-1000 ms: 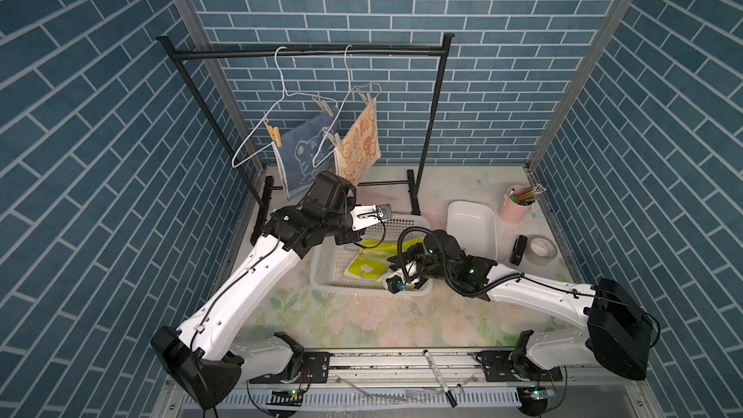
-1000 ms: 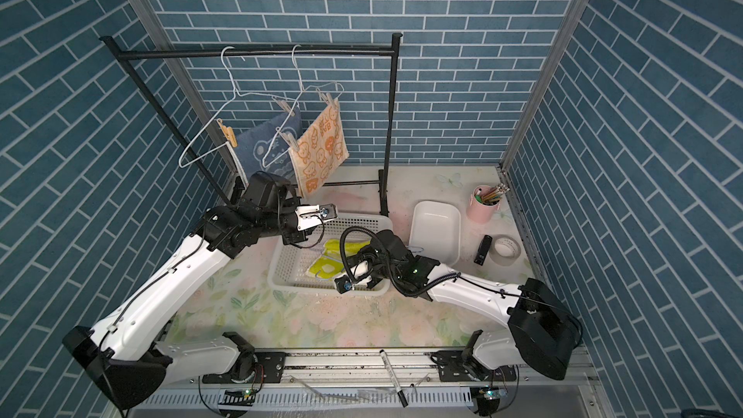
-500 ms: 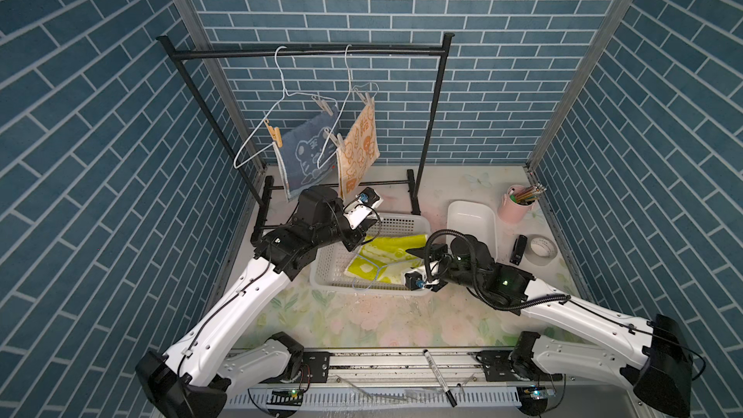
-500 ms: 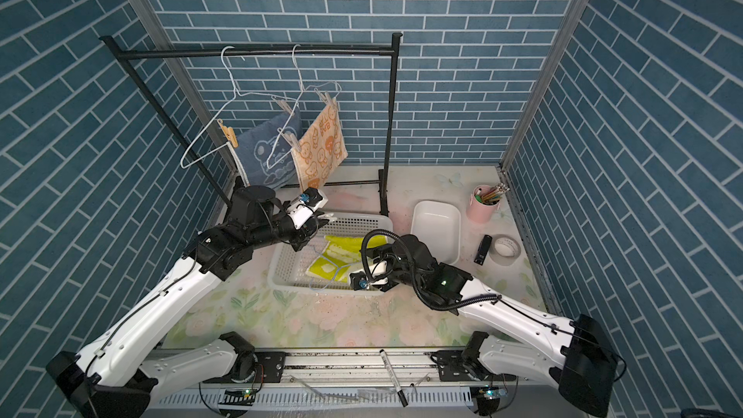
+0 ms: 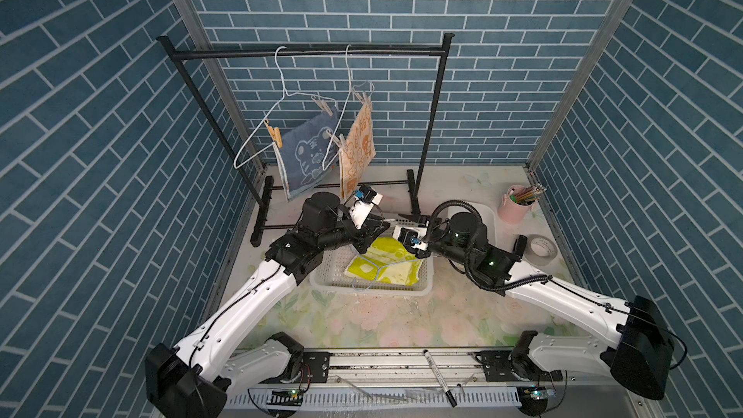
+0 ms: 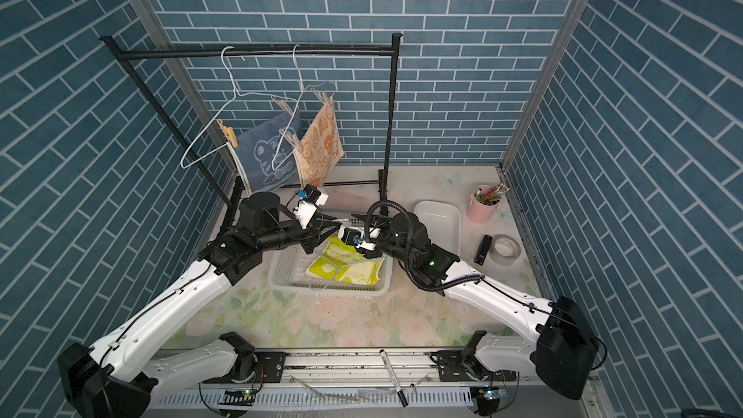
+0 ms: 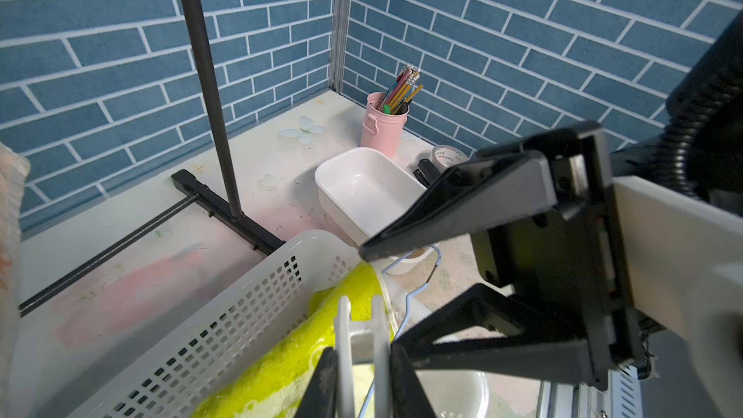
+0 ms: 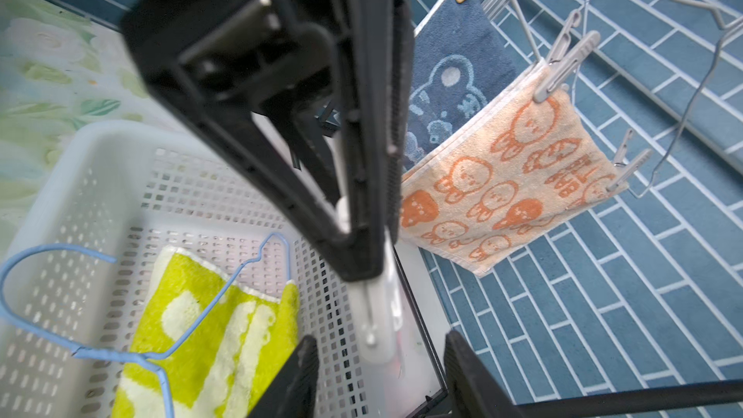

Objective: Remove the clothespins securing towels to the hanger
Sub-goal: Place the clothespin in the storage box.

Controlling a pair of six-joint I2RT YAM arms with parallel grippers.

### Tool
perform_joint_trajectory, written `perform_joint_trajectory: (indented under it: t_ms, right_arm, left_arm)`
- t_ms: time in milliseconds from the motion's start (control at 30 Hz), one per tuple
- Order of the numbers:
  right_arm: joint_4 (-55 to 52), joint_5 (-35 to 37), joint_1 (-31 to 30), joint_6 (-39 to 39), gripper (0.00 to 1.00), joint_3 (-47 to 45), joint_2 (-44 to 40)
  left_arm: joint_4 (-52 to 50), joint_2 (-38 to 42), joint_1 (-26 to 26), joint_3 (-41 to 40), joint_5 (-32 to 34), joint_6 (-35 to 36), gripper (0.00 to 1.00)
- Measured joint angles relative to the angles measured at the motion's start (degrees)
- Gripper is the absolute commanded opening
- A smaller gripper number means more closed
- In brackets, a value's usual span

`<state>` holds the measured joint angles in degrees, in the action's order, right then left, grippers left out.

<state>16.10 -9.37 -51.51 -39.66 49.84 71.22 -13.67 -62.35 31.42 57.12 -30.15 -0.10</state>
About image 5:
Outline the yellow green towel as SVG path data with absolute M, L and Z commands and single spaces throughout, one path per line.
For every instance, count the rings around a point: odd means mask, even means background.
M 350 261 L 344 274 L 364 283 L 414 286 L 420 281 L 422 259 L 410 255 L 391 237 L 377 238 L 363 255 Z

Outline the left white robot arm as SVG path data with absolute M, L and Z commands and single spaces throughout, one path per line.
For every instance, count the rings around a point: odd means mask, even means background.
M 341 200 L 329 192 L 306 199 L 297 223 L 224 307 L 174 346 L 158 344 L 144 360 L 146 396 L 166 417 L 217 417 L 235 395 L 266 381 L 290 382 L 302 371 L 304 348 L 284 333 L 236 350 L 257 323 L 323 262 L 346 245 L 365 253 L 388 230 L 381 194 L 368 186 Z

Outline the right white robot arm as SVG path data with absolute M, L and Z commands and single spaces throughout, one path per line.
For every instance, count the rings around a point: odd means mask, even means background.
M 486 225 L 471 212 L 457 213 L 443 228 L 396 226 L 393 236 L 416 257 L 437 254 L 462 265 L 480 290 L 539 307 L 588 334 L 581 343 L 525 334 L 520 341 L 528 366 L 608 375 L 646 399 L 665 397 L 669 373 L 678 366 L 673 354 L 683 342 L 652 300 L 636 296 L 626 301 L 550 275 L 491 245 Z

